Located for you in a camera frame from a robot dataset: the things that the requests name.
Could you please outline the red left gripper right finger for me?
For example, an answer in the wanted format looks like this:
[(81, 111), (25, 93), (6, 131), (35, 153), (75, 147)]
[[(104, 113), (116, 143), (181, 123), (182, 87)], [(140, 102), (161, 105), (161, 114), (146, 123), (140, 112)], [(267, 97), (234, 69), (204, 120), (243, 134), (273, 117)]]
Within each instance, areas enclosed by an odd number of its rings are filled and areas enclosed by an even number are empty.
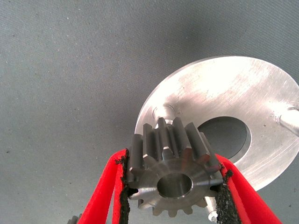
[(216, 197), (219, 224), (282, 223), (257, 194), (238, 168), (227, 158), (216, 155), (221, 164), (223, 184)]

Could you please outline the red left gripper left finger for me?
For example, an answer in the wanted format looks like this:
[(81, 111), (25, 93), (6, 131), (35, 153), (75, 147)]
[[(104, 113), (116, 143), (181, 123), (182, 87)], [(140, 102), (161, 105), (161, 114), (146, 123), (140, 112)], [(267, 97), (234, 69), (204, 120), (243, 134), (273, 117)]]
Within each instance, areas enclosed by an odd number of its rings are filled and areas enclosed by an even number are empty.
[(127, 224), (130, 212), (126, 168), (128, 149), (113, 154), (82, 214), (80, 224), (105, 224), (110, 203), (113, 202), (112, 223)]

